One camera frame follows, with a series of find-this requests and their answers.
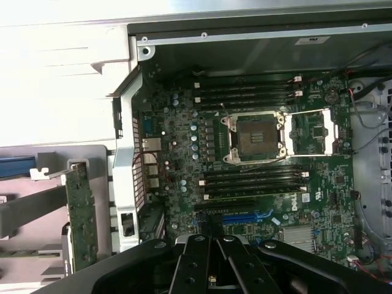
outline green circuit board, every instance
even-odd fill
[[[300,76],[306,81],[318,75],[320,73]],[[245,236],[251,244],[271,238],[294,245],[298,243],[309,252],[346,265],[346,256],[355,251],[355,212],[350,198],[353,190],[350,98],[344,92],[347,79],[341,76],[318,82],[292,83],[301,85],[294,89],[294,92],[300,90],[301,94],[292,97],[288,105],[252,104],[257,91],[250,91],[248,85],[291,81],[294,76],[299,75],[201,78],[184,80],[165,88],[157,87],[151,100],[147,101],[149,107],[139,112],[138,117],[142,138],[160,138],[161,148],[155,151],[157,167],[154,167],[154,162],[145,162],[150,166],[147,170],[152,171],[145,175],[145,183],[147,191],[165,203],[167,235],[172,241],[179,235],[197,231],[195,206],[218,203],[221,205],[214,206],[216,209],[210,208],[209,213],[223,216],[257,213],[263,216],[256,222],[224,222],[225,233]],[[225,87],[243,94],[241,97],[231,95]],[[199,105],[199,96],[207,95],[203,89],[209,90],[209,104]],[[220,97],[219,91],[226,91],[226,96]],[[229,104],[221,102],[221,98],[233,103],[229,107]],[[216,103],[211,104],[211,99],[215,99]],[[321,111],[326,109],[337,125],[339,138],[334,142],[332,155],[311,156],[326,150],[325,137],[328,134],[321,127],[325,119]],[[271,134],[257,131],[260,123],[266,128],[269,127],[267,124],[276,127],[273,125],[274,116],[266,111],[300,113],[293,116],[290,137],[296,154],[310,156],[279,157],[279,148],[269,145],[266,139]],[[235,114],[241,114],[237,122],[243,124],[242,132],[248,132],[248,137],[241,138],[240,134],[230,133],[228,126],[222,123],[224,118]],[[261,142],[259,146],[264,148],[263,151],[247,148],[247,144],[243,143],[246,140]],[[237,165],[225,161],[231,143],[239,146],[238,149],[243,152],[241,160],[245,163]],[[206,188],[200,184],[208,173],[232,171],[240,175],[241,170],[251,169],[260,172],[262,164],[246,162],[266,159],[276,161],[266,165],[268,168],[303,168],[309,173],[304,175],[303,187],[287,192],[276,184],[269,190],[252,194],[246,190],[237,193],[233,188],[225,190],[216,182],[214,185],[226,192],[206,196]],[[251,206],[236,206],[236,203],[246,200],[252,201]]]
[[[86,167],[71,166],[65,173],[74,272],[97,261],[97,228],[94,197],[91,194]]]

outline capacitor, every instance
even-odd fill
[[[313,210],[311,212],[311,214],[312,214],[312,217],[315,219],[318,219],[320,217],[320,213],[318,211]]]

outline black pcie slot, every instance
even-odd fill
[[[239,99],[248,97],[288,97],[292,96],[294,91],[275,90],[275,91],[255,91],[255,92],[233,92],[229,94],[215,94],[201,95],[201,100],[216,100],[216,99]]]
[[[259,166],[258,169],[256,170],[250,170],[250,171],[245,171],[241,172],[243,170],[211,170],[211,171],[205,171],[203,173],[205,179],[209,179],[211,176],[225,176],[225,175],[250,175],[250,176],[258,176],[258,175],[264,175],[265,173],[271,173],[271,172],[286,172],[287,170],[293,170],[293,171],[303,171],[303,167],[301,165],[295,165],[295,164],[287,164],[287,165],[276,165],[276,166]]]
[[[218,200],[225,198],[237,198],[237,197],[259,197],[266,195],[276,195],[276,194],[289,194],[302,192],[301,186],[293,185],[291,187],[280,187],[276,189],[263,189],[263,190],[253,190],[253,191],[242,191],[242,192],[228,192],[228,193],[209,193],[209,200]]]
[[[196,89],[195,92],[200,94],[211,93],[211,92],[231,92],[231,91],[254,91],[257,89],[281,89],[281,88],[293,88],[293,85],[288,84],[287,81],[266,81],[257,84],[241,84],[241,85],[203,85],[200,89]]]
[[[255,200],[241,200],[241,201],[225,201],[225,202],[209,202],[203,204],[195,204],[194,211],[211,211],[222,209],[252,209],[256,205]]]
[[[239,192],[239,191],[258,191],[265,189],[274,189],[276,187],[291,187],[301,186],[297,179],[288,179],[278,183],[265,184],[249,184],[247,186],[233,186],[233,187],[205,187],[205,193],[224,193],[224,192]]]
[[[225,103],[225,108],[227,109],[245,109],[245,108],[257,108],[257,107],[277,107],[277,106],[286,106],[293,104],[293,102],[296,100],[290,99],[290,100],[284,100],[284,101],[275,101],[275,100],[269,100],[269,101],[263,101],[263,102],[229,102]],[[201,111],[208,111],[208,110],[221,110],[222,109],[222,104],[203,104],[197,107],[197,109]]]
[[[204,185],[205,189],[216,188],[216,187],[235,187],[235,186],[248,186],[252,184],[279,184],[282,181],[288,180],[298,180],[302,181],[302,177],[295,176],[293,174],[286,175],[286,176],[274,176],[269,178],[249,178],[249,179],[239,179],[239,180],[231,180],[231,181],[215,181],[213,183],[207,182]]]
[[[216,176],[205,176],[204,180],[206,184],[213,183],[216,181],[236,181],[241,179],[252,179],[252,178],[272,178],[277,176],[292,176],[301,173],[301,170],[287,170],[287,171],[265,171],[263,173],[248,174],[238,173],[233,175],[216,175]]]

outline screw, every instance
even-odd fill
[[[267,242],[267,243],[264,244],[264,246],[265,246],[266,248],[268,248],[268,249],[274,249],[274,248],[276,248],[276,244],[275,244],[275,243],[272,243],[272,242]]]
[[[232,241],[234,241],[234,237],[233,236],[226,236],[226,237],[223,237],[223,240],[225,240],[226,242],[232,242]]]
[[[156,249],[160,249],[166,246],[165,242],[158,242],[157,244],[155,244],[154,248]]]
[[[205,240],[205,238],[204,238],[203,236],[197,236],[197,237],[195,238],[195,241],[198,241],[198,242],[204,241],[204,240]]]

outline red wire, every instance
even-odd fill
[[[384,275],[384,272],[383,272],[383,270],[381,269],[381,266],[380,266],[379,260],[378,260],[378,259],[376,259],[376,260],[375,260],[375,262],[376,262],[376,264],[377,264],[377,267],[379,268],[379,271],[380,271],[380,273],[382,274],[382,277],[385,279],[385,275]]]
[[[368,271],[366,268],[361,266],[359,262],[353,262],[357,267],[359,267],[364,273],[370,274],[374,279],[378,280],[375,275],[373,275],[370,271]]]

